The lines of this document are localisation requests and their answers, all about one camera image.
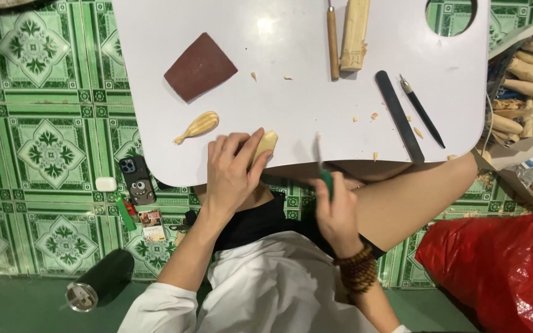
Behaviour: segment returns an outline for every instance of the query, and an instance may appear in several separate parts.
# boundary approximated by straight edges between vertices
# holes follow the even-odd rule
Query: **black tumbler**
[[[110,252],[67,286],[65,299],[78,312],[89,312],[112,302],[130,283],[135,259],[123,249]]]

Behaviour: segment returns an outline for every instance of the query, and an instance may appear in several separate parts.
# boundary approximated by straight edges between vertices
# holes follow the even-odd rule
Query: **white table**
[[[341,47],[344,0],[333,0]],[[337,82],[329,73],[325,0],[114,0],[123,56],[149,169],[174,186],[203,184],[206,149],[218,134],[263,126],[279,141],[269,167],[313,162],[315,132],[322,157],[410,161],[374,75],[388,72],[411,124],[423,134],[426,162],[463,155],[478,141],[485,118],[489,0],[478,0],[468,30],[442,37],[428,27],[426,0],[372,0],[364,69]],[[163,74],[207,32],[239,72],[186,104]],[[256,72],[258,81],[250,76]],[[409,81],[440,132],[433,140],[398,82]],[[293,80],[284,80],[288,75]],[[213,110],[219,126],[204,136],[179,136],[201,113]],[[379,114],[376,120],[371,115]]]

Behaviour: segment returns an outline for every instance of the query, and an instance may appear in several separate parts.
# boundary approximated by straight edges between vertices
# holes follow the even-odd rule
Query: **knee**
[[[472,185],[478,175],[478,165],[471,152],[447,161],[446,164],[452,170],[453,179],[466,186],[466,189]]]

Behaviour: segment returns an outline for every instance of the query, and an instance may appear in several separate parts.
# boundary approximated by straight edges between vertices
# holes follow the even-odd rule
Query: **white cable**
[[[489,108],[490,108],[490,126],[489,126],[489,133],[487,134],[485,145],[483,146],[483,151],[480,152],[480,156],[483,156],[485,154],[487,143],[489,142],[489,138],[490,138],[490,133],[493,130],[493,104],[490,101],[489,93],[486,93],[486,97],[487,97],[487,101],[489,102]]]

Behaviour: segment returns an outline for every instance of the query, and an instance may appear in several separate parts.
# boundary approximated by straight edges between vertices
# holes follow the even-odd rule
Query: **cartoon monster sticker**
[[[131,184],[129,192],[136,204],[151,204],[155,201],[153,187],[149,179],[140,179]]]

